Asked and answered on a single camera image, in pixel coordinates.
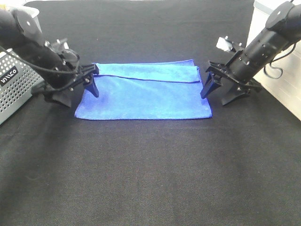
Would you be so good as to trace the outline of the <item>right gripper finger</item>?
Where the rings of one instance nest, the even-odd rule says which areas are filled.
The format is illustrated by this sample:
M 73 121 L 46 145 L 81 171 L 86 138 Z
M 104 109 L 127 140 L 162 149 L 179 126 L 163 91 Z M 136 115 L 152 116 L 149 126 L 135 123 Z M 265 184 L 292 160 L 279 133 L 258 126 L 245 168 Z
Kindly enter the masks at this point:
M 248 96 L 250 88 L 243 85 L 233 84 L 225 96 L 222 98 L 222 105 L 227 105 L 236 99 Z
M 210 93 L 222 86 L 222 77 L 217 69 L 213 68 L 212 66 L 209 66 L 206 72 L 208 73 L 208 77 L 205 84 L 203 85 L 203 89 L 200 92 L 202 99 L 207 98 L 207 96 Z

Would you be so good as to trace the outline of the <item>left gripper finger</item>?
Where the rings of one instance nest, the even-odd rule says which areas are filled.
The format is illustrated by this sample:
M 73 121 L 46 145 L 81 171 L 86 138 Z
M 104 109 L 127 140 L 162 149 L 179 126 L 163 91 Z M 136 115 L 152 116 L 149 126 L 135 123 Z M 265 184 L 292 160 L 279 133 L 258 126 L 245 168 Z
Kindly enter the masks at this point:
M 83 74 L 85 89 L 88 90 L 94 97 L 99 97 L 99 91 L 94 80 L 94 75 L 99 74 L 99 69 L 96 64 L 84 65 Z
M 42 94 L 46 102 L 71 107 L 71 99 L 61 90 L 52 87 L 44 87 Z

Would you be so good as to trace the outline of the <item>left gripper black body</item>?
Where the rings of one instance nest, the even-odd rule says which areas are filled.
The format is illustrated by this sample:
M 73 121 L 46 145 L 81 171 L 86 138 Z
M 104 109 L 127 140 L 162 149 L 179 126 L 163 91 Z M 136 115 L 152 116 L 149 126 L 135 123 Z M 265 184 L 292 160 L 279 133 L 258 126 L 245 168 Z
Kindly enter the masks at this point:
M 84 85 L 83 66 L 79 61 L 65 62 L 59 56 L 55 58 L 51 69 L 45 69 L 43 79 L 54 89 L 71 89 L 77 85 Z

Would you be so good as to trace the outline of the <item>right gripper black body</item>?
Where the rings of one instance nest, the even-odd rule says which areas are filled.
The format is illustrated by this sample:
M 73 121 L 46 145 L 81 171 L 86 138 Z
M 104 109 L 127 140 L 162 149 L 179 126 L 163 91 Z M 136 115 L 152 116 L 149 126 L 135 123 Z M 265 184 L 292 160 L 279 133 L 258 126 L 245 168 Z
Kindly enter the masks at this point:
M 260 69 L 252 64 L 243 50 L 237 51 L 225 64 L 212 61 L 208 63 L 220 72 L 222 78 L 233 84 L 247 86 L 257 92 L 261 90 L 261 84 L 253 78 Z

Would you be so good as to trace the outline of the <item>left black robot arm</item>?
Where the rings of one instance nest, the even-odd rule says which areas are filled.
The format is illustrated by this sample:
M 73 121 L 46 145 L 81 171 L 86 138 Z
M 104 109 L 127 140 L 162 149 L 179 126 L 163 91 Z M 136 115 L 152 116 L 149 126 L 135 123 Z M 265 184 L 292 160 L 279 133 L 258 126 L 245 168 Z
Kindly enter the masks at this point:
M 34 85 L 31 94 L 42 94 L 45 101 L 67 107 L 71 100 L 65 93 L 83 85 L 99 97 L 94 76 L 99 73 L 96 64 L 80 65 L 79 55 L 70 49 L 67 39 L 50 43 L 31 15 L 23 10 L 0 11 L 0 48 L 12 49 L 14 57 L 30 66 L 43 81 Z

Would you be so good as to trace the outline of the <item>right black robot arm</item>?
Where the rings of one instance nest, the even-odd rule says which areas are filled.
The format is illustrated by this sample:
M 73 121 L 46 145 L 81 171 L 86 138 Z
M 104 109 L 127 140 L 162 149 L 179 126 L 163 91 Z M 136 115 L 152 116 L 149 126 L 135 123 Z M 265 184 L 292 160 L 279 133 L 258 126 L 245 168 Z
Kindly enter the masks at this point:
M 233 57 L 225 64 L 209 62 L 208 77 L 200 92 L 206 98 L 222 86 L 221 79 L 232 82 L 232 87 L 222 98 L 222 105 L 249 95 L 251 90 L 261 91 L 262 85 L 254 76 L 264 70 L 266 64 L 276 60 L 276 55 L 290 46 L 295 47 L 301 39 L 301 7 L 286 1 L 279 5 L 268 17 L 262 31 L 245 47 L 228 37 L 220 37 L 217 48 L 233 52 Z

